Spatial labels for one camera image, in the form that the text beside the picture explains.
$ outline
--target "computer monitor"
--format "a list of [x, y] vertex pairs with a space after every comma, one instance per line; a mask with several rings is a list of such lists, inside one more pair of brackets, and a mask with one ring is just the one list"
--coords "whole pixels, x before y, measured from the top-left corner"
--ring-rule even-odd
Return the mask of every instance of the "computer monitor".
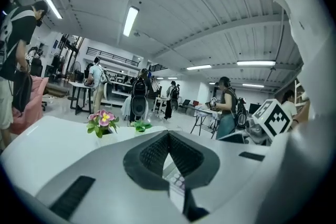
[[250, 104], [248, 114], [254, 114], [254, 112], [256, 112], [260, 106], [260, 104]]

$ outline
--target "pink sofa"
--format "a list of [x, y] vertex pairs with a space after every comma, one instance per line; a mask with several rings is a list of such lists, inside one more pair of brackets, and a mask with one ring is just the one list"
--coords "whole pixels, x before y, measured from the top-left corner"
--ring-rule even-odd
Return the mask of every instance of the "pink sofa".
[[33, 85], [30, 101], [25, 107], [25, 111], [21, 113], [16, 108], [13, 108], [13, 123], [10, 127], [10, 132], [20, 134], [33, 123], [37, 122], [43, 116], [42, 111], [42, 96], [43, 91], [48, 83], [49, 78], [41, 78], [32, 76]]

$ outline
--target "teal pants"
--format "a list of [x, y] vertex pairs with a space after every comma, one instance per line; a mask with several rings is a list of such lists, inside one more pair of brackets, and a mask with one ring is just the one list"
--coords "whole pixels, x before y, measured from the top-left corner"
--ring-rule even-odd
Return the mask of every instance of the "teal pants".
[[218, 126], [216, 139], [220, 139], [230, 134], [234, 128], [235, 128], [235, 120], [233, 118], [233, 115], [230, 113], [223, 116]]

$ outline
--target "white ceiling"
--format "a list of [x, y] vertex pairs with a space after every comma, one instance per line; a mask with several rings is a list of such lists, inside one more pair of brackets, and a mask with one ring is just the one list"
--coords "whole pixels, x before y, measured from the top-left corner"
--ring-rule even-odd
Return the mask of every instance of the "white ceiling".
[[[19, 0], [23, 5], [38, 0]], [[173, 72], [210, 64], [208, 81], [233, 81], [280, 87], [301, 63], [281, 7], [273, 0], [53, 0], [63, 16], [48, 14], [45, 23], [62, 33], [120, 47]], [[122, 35], [129, 6], [140, 12], [130, 37]], [[276, 60], [276, 70], [240, 68], [238, 60]]]

